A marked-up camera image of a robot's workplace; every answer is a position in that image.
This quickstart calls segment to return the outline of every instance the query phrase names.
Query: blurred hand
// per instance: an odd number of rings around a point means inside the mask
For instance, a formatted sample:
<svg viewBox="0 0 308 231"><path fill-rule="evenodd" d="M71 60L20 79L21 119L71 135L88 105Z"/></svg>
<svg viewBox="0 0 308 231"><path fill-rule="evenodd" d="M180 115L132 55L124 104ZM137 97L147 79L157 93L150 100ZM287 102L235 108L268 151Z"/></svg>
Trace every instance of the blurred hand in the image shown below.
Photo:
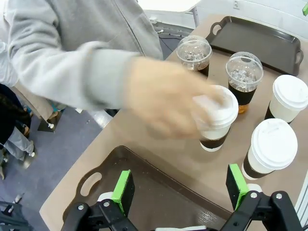
<svg viewBox="0 0 308 231"><path fill-rule="evenodd" d="M126 87L126 108L172 137L200 136L192 113L210 127L210 116L194 102L194 96L206 95L223 103L219 92L199 73L144 57L132 60Z"/></svg>

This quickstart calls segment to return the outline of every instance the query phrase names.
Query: floor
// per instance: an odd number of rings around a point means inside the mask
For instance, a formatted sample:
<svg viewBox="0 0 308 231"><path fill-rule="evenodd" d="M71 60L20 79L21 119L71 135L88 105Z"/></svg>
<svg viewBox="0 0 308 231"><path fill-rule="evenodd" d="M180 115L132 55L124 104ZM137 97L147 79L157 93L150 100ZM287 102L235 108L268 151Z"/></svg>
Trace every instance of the floor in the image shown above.
<svg viewBox="0 0 308 231"><path fill-rule="evenodd" d="M164 59L176 49L179 38L160 35ZM48 231L39 215L47 197L66 172L110 121L105 112L79 114L73 108L63 112L55 133L37 131L39 120L32 119L30 140L34 141L37 156L28 169L10 157L4 169L6 179L0 180L0 200L12 202L18 194L23 214L36 231Z"/></svg>

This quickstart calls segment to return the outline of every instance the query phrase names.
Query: cup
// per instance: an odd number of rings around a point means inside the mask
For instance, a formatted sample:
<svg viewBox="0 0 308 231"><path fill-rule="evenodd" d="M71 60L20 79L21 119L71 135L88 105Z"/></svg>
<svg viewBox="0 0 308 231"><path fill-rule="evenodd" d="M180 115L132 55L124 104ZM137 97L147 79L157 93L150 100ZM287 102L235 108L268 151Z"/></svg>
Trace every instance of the cup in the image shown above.
<svg viewBox="0 0 308 231"><path fill-rule="evenodd" d="M282 119L267 119L254 130L251 145L242 165L242 173L256 180L288 167L297 153L297 138Z"/></svg>
<svg viewBox="0 0 308 231"><path fill-rule="evenodd" d="M248 110L257 86L263 77L261 61L248 52L238 52L226 64L229 90L239 103L239 114Z"/></svg>
<svg viewBox="0 0 308 231"><path fill-rule="evenodd" d="M194 97L199 105L207 109L213 119L213 125L208 128L202 120L195 117L197 127L203 137L200 140L201 147L208 152L215 152L222 147L231 124L238 114L238 103L232 92L219 85L215 85L215 88L222 92L225 102L223 106L214 103L204 95Z"/></svg>
<svg viewBox="0 0 308 231"><path fill-rule="evenodd" d="M208 41L197 35L183 38L177 47L177 55L181 63L189 70L199 71L206 78L212 53Z"/></svg>
<svg viewBox="0 0 308 231"><path fill-rule="evenodd" d="M265 119L283 119L290 124L308 105L308 87L304 81L289 75L279 76L273 84L273 96Z"/></svg>

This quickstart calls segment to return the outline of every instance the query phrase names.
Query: brown serving tray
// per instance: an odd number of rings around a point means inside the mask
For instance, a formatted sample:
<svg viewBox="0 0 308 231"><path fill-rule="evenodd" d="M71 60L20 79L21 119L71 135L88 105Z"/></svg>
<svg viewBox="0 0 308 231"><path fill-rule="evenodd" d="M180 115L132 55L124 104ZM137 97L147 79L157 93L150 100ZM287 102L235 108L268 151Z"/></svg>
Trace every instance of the brown serving tray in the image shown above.
<svg viewBox="0 0 308 231"><path fill-rule="evenodd" d="M140 231L196 225L220 230L231 215L229 211L178 183L127 147L118 146L100 166L81 179L63 219L65 220L72 204L85 202L91 206L102 193L113 191L121 172L129 169L134 178L135 194L128 218ZM101 173L102 179L93 185L88 196L82 196L82 185L96 172Z"/></svg>
<svg viewBox="0 0 308 231"><path fill-rule="evenodd" d="M214 34L214 27L221 29ZM277 29L227 16L214 23L206 37L213 49L234 54L247 51L262 64L282 74L297 76L304 54L298 38Z"/></svg>

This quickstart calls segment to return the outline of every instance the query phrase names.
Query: white wall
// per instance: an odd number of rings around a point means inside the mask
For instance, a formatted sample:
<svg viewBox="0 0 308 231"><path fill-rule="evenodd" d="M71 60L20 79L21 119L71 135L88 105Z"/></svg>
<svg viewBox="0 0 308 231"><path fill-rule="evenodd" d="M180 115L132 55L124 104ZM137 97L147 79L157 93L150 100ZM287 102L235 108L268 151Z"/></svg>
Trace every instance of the white wall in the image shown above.
<svg viewBox="0 0 308 231"><path fill-rule="evenodd" d="M239 10L234 9L234 0L201 0L198 4L200 21L211 13L250 18L308 39L308 16L302 9L308 0L238 0ZM194 28L191 13L146 11L149 17L167 24Z"/></svg>

